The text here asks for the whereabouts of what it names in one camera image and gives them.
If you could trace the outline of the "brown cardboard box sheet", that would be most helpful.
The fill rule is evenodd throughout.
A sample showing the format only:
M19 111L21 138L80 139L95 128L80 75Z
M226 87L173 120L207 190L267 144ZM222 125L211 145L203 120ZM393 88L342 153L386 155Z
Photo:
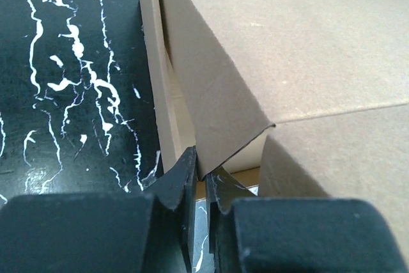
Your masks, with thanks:
M165 170L372 203L408 252L408 0L140 0Z

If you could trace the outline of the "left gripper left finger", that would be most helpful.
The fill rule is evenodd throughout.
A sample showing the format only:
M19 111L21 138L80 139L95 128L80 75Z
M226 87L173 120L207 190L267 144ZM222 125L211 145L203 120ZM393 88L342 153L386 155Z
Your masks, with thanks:
M191 270L196 215L197 152L185 149L175 165L150 185L144 270Z

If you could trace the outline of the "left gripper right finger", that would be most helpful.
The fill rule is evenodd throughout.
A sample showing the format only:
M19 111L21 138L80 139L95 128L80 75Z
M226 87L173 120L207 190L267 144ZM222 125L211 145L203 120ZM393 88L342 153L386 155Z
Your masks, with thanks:
M241 272L233 203L256 195L229 174L216 169L205 176L209 252L216 272Z

